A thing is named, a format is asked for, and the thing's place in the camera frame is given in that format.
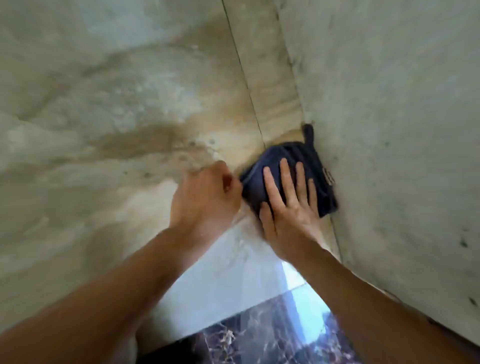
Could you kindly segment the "person's left hand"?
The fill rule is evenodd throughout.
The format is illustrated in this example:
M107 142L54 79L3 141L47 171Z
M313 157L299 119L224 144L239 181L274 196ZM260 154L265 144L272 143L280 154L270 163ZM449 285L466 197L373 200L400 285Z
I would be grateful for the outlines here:
M214 182L210 166L189 172L173 195L169 228L202 246L210 246L231 226L241 204L228 201Z

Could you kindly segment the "person's right hand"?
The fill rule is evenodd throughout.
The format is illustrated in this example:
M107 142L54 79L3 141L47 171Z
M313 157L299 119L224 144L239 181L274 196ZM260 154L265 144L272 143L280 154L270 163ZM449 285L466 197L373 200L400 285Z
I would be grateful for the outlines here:
M286 205L285 195L282 198L269 167L263 169L263 179L276 231L276 239L267 242L279 258L295 267L300 266L321 248L320 242L323 240L321 218L316 217L309 208L308 179L303 163L296 163L296 182L293 182L299 206Z

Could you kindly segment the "person's left forearm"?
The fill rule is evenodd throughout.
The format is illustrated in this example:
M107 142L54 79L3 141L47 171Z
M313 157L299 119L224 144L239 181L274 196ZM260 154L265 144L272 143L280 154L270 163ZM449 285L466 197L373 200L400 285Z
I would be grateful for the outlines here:
M135 364L142 322L214 240L167 228L112 271L1 334L0 364Z

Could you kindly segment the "person's right forearm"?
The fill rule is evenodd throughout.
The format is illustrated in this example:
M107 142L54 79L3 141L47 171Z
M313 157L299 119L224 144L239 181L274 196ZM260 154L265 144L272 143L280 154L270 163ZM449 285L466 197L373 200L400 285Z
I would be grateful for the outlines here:
M425 318L355 276L312 240L285 258L330 308L365 364L476 364Z

